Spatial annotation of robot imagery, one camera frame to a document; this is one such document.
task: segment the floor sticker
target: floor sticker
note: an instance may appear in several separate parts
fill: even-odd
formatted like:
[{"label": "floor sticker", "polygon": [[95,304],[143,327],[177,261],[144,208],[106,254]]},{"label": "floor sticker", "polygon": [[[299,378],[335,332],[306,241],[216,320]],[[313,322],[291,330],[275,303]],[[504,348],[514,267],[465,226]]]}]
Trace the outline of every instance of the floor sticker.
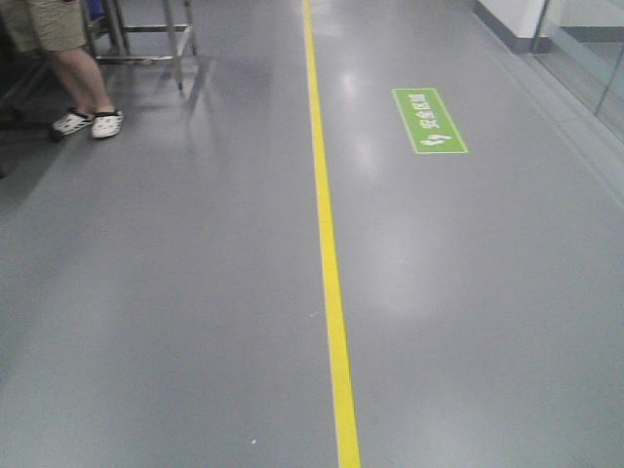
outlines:
[{"label": "floor sticker", "polygon": [[392,92],[416,154],[469,152],[438,90],[408,88]]}]

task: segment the metal stand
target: metal stand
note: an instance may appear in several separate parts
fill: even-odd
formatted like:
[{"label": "metal stand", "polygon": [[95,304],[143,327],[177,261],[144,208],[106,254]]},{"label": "metal stand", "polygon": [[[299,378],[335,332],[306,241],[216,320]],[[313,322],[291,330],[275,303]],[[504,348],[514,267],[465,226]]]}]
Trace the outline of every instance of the metal stand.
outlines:
[{"label": "metal stand", "polygon": [[[174,14],[170,0],[162,0],[165,16],[164,24],[150,25],[126,25],[118,0],[101,0],[104,15],[91,20],[87,4],[84,4],[83,12],[87,30],[87,40],[93,56],[99,63],[109,64],[151,64],[155,61],[170,61],[174,65],[174,77],[178,88],[182,91],[182,68],[180,57],[184,49],[191,44],[193,55],[197,55],[197,40],[193,27],[193,10],[191,0],[183,0],[186,13],[185,23],[174,23]],[[135,56],[130,51],[128,33],[136,32],[167,32],[171,46],[171,53],[164,56]],[[110,53],[100,55],[96,46],[96,40],[108,35],[111,44]]]}]

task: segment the glass door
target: glass door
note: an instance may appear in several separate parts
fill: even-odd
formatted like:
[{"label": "glass door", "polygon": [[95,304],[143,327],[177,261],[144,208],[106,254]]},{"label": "glass door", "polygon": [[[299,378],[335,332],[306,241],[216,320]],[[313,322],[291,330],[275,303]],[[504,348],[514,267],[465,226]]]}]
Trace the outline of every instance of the glass door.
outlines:
[{"label": "glass door", "polygon": [[592,112],[623,108],[624,0],[550,0],[533,51]]}]

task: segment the patterned sandal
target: patterned sandal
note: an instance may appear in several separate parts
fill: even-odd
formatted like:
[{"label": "patterned sandal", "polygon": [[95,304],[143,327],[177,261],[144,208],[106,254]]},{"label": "patterned sandal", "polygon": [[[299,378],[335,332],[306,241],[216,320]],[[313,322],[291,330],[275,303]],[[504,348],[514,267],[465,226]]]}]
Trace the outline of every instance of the patterned sandal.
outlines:
[{"label": "patterned sandal", "polygon": [[84,129],[85,127],[89,127],[93,123],[93,115],[82,114],[74,107],[70,107],[67,109],[67,113],[63,117],[52,124],[52,128],[60,134],[71,135]]},{"label": "patterned sandal", "polygon": [[94,116],[94,125],[91,128],[93,138],[114,137],[121,131],[121,122],[124,120],[124,114],[121,110],[96,112]]}]

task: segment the yellow floor stripe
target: yellow floor stripe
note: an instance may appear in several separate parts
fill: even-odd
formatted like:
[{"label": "yellow floor stripe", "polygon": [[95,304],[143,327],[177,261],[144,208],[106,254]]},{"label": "yellow floor stripe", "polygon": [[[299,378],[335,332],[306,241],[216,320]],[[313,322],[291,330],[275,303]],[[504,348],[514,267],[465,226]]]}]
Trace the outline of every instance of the yellow floor stripe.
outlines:
[{"label": "yellow floor stripe", "polygon": [[360,468],[360,446],[358,443],[349,348],[344,326],[340,278],[333,235],[332,197],[330,195],[330,182],[325,154],[325,138],[323,135],[323,118],[319,98],[310,0],[303,0],[303,11],[338,459],[340,468]]}]

